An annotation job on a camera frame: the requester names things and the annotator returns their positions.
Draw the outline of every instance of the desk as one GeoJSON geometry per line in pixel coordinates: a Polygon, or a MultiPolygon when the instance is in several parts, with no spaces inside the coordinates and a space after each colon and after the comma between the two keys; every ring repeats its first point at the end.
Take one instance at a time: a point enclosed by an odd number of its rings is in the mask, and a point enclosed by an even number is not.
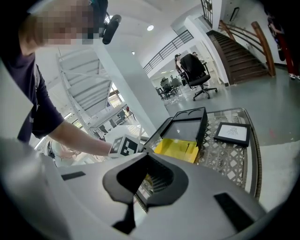
{"type": "MultiPolygon", "coordinates": [[[[255,129],[245,109],[235,108],[208,112],[208,125],[204,140],[194,164],[209,167],[228,177],[235,184],[259,199],[262,185],[262,160],[255,129]],[[250,124],[250,144],[247,148],[215,141],[213,136],[220,122],[250,124]]],[[[162,138],[160,133],[172,120],[168,118],[158,131],[146,142],[153,150],[162,138]]]]}

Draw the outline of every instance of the white card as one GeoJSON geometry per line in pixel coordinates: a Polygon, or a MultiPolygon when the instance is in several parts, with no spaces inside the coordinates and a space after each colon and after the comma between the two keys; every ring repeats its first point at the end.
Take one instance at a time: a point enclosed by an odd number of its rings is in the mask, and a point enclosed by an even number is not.
{"type": "Polygon", "coordinates": [[[0,137],[17,138],[32,107],[0,59],[0,137]]]}
{"type": "Polygon", "coordinates": [[[247,128],[239,126],[222,125],[218,136],[232,138],[239,141],[245,141],[247,136],[247,128]]]}

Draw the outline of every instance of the person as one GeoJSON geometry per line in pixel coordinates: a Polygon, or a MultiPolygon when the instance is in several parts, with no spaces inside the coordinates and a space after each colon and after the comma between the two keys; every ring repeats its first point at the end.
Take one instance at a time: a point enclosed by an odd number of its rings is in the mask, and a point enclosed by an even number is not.
{"type": "Polygon", "coordinates": [[[75,162],[75,157],[80,154],[80,152],[69,150],[55,140],[50,140],[46,147],[48,156],[53,158],[57,167],[72,165],[75,162]]]}
{"type": "Polygon", "coordinates": [[[189,84],[188,76],[187,76],[185,70],[181,67],[180,59],[181,59],[181,54],[176,54],[175,55],[175,68],[176,68],[177,72],[179,73],[179,75],[187,81],[190,89],[192,89],[192,87],[189,84]]]}
{"type": "MultiPolygon", "coordinates": [[[[98,0],[107,9],[107,0],[98,0]]],[[[12,79],[32,102],[18,139],[29,143],[31,133],[37,138],[49,135],[68,148],[92,155],[107,156],[111,144],[97,140],[66,122],[53,106],[45,81],[36,65],[35,51],[51,44],[71,44],[93,27],[93,8],[88,0],[53,0],[34,14],[17,15],[17,24],[5,29],[1,59],[12,79]]]]}
{"type": "Polygon", "coordinates": [[[294,55],[291,53],[289,45],[287,44],[285,38],[285,32],[281,25],[277,22],[275,17],[268,12],[266,8],[264,8],[265,13],[268,15],[268,27],[274,37],[276,43],[281,47],[281,50],[284,53],[284,57],[286,60],[287,71],[292,80],[298,79],[300,80],[299,75],[299,61],[297,58],[293,57],[294,55]]]}
{"type": "Polygon", "coordinates": [[[198,54],[196,52],[193,52],[193,55],[196,56],[200,60],[201,63],[205,62],[204,60],[202,60],[201,58],[198,57],[198,54]]]}

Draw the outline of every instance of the office chair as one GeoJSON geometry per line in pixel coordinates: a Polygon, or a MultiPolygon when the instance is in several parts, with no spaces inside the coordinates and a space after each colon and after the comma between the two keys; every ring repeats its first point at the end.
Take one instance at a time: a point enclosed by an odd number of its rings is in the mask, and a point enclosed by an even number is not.
{"type": "Polygon", "coordinates": [[[169,96],[174,95],[175,93],[172,91],[172,87],[169,84],[166,84],[163,86],[163,92],[161,94],[166,94],[166,96],[164,97],[164,99],[167,99],[169,96]]]}
{"type": "Polygon", "coordinates": [[[167,84],[169,84],[169,79],[163,77],[162,80],[161,80],[161,82],[160,82],[160,86],[163,87],[163,86],[165,86],[165,85],[167,85],[167,84]]]}
{"type": "Polygon", "coordinates": [[[205,85],[204,83],[210,79],[210,75],[206,75],[203,64],[196,56],[192,54],[188,54],[180,60],[180,64],[181,67],[187,73],[190,86],[201,87],[201,91],[195,93],[195,96],[193,97],[193,101],[195,101],[195,98],[199,96],[201,93],[205,93],[207,95],[207,98],[210,99],[210,95],[208,91],[214,90],[215,92],[218,92],[217,88],[204,88],[204,86],[208,86],[205,85]]]}
{"type": "Polygon", "coordinates": [[[171,81],[172,86],[177,90],[179,88],[180,92],[182,93],[180,86],[179,86],[179,80],[177,78],[173,78],[171,81]]]}

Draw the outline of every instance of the balcony railing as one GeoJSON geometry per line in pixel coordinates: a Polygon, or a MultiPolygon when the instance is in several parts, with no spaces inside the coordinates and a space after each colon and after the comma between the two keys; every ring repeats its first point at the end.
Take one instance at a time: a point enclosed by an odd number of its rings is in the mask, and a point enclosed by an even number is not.
{"type": "Polygon", "coordinates": [[[145,72],[148,74],[153,68],[155,68],[162,60],[169,56],[176,49],[187,43],[194,37],[190,34],[188,30],[184,31],[178,37],[174,38],[170,43],[168,43],[162,50],[158,52],[150,60],[150,62],[144,67],[145,72]]]}

